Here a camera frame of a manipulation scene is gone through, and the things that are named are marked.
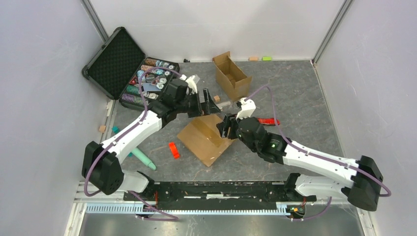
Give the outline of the brown cardboard box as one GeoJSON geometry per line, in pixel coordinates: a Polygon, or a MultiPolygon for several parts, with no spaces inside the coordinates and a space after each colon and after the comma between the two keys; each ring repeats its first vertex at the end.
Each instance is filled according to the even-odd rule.
{"type": "Polygon", "coordinates": [[[177,135],[185,147],[207,167],[234,142],[219,134],[216,125],[221,121],[218,115],[196,117],[177,135]]]}

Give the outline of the red black utility knife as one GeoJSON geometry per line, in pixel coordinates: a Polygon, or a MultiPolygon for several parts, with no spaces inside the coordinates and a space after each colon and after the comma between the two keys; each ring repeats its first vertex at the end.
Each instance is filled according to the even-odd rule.
{"type": "Polygon", "coordinates": [[[262,125],[268,125],[268,126],[280,125],[280,121],[275,118],[257,118],[257,120],[262,125]]]}

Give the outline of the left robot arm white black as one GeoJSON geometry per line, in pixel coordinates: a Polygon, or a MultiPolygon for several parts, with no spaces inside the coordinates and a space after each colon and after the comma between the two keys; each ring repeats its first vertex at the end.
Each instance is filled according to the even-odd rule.
{"type": "Polygon", "coordinates": [[[122,131],[100,144],[92,141],[86,146],[82,176],[87,196],[111,195],[117,190],[134,191],[145,201],[154,196],[154,186],[144,174],[123,170],[121,164],[134,148],[175,120],[178,114],[186,113],[194,118],[221,111],[206,88],[204,101],[200,101],[194,79],[195,76],[172,79],[164,92],[122,131]]]}

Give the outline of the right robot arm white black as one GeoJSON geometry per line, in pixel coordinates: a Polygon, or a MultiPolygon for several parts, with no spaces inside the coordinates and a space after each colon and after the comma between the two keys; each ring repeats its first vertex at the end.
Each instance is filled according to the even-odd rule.
{"type": "Polygon", "coordinates": [[[216,128],[222,138],[240,140],[264,161],[319,174],[318,177],[291,174],[284,187],[287,199],[337,197],[366,211],[377,210],[383,196],[383,175],[373,158],[363,155],[360,159],[350,159],[316,151],[266,131],[257,118],[238,119],[236,115],[226,115],[216,128]]]}

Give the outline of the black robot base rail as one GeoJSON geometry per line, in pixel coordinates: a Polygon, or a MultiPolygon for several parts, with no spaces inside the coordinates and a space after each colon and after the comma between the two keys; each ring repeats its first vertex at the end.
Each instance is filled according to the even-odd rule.
{"type": "Polygon", "coordinates": [[[160,210],[272,210],[277,202],[314,202],[283,181],[161,181],[139,193],[160,210]]]}

